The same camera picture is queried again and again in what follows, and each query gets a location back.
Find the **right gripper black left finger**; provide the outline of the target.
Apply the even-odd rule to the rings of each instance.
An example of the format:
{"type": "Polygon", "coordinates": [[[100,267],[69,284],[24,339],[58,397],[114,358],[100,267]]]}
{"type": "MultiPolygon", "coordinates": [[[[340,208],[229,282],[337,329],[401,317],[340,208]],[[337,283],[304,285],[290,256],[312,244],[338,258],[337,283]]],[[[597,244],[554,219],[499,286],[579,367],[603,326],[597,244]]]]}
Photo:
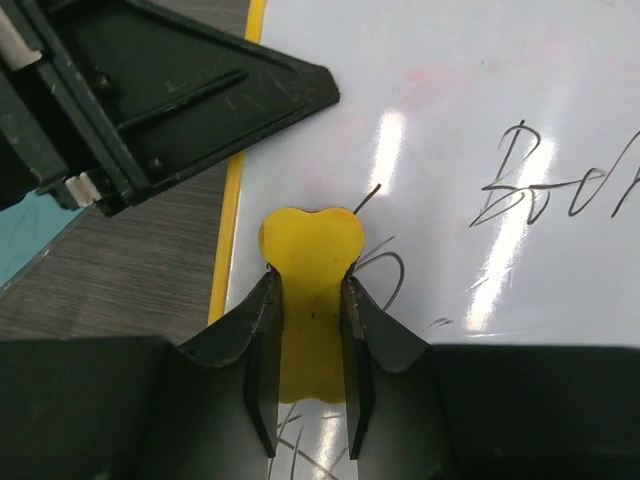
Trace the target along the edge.
{"type": "Polygon", "coordinates": [[[268,272],[221,319],[166,351],[135,478],[267,477],[282,326],[281,279],[268,272]]]}

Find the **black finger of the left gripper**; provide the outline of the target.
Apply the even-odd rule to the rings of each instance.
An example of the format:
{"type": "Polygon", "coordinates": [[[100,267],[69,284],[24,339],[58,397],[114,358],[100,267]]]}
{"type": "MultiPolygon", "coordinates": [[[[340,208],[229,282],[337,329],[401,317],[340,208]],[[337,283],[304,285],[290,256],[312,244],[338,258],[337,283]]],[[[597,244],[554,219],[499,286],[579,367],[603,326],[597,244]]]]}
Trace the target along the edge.
{"type": "Polygon", "coordinates": [[[23,1],[28,188],[115,215],[339,101],[330,71],[149,1],[23,1]]]}

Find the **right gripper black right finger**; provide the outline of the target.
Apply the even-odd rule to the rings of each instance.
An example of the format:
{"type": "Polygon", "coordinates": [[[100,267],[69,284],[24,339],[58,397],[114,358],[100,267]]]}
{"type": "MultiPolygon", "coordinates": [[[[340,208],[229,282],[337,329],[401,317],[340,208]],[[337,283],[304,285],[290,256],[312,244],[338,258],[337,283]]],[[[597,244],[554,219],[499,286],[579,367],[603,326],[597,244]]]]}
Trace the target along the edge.
{"type": "Polygon", "coordinates": [[[349,454],[361,479],[450,479],[453,454],[428,343],[343,281],[340,329],[349,454]]]}

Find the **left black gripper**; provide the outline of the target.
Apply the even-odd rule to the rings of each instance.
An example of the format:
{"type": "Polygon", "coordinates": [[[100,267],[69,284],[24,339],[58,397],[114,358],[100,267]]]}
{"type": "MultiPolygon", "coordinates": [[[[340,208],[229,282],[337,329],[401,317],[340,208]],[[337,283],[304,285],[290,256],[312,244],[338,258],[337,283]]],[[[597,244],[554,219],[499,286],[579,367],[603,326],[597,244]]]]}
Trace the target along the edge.
{"type": "MultiPolygon", "coordinates": [[[[27,44],[43,47],[15,1],[3,1],[5,10],[27,44]]],[[[45,57],[11,71],[1,57],[1,208],[8,209],[36,191],[48,192],[65,177],[65,162],[53,143],[49,107],[53,96],[38,68],[45,57]]]]}

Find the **yellow bone shaped eraser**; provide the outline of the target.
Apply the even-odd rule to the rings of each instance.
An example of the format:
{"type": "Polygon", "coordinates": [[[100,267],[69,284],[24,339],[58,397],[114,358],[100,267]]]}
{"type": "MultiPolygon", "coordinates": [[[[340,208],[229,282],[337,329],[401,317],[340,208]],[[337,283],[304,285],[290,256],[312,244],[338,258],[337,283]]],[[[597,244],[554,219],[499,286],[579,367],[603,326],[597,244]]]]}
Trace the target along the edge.
{"type": "Polygon", "coordinates": [[[282,403],[344,401],[341,284],[364,244],[361,221],[344,208],[281,208],[260,227],[261,254],[281,279],[282,403]]]}

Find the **yellow framed whiteboard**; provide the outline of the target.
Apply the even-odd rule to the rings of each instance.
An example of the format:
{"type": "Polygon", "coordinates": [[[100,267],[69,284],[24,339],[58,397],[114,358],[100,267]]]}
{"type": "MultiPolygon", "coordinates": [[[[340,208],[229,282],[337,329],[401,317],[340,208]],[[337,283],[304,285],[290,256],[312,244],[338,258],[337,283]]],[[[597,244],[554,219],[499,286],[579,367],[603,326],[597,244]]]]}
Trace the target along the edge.
{"type": "Polygon", "coordinates": [[[343,405],[285,401],[270,479],[639,475],[639,5],[253,1],[247,35],[340,102],[227,177],[211,312],[283,207],[352,210],[355,277],[429,345],[361,457],[343,405]]]}

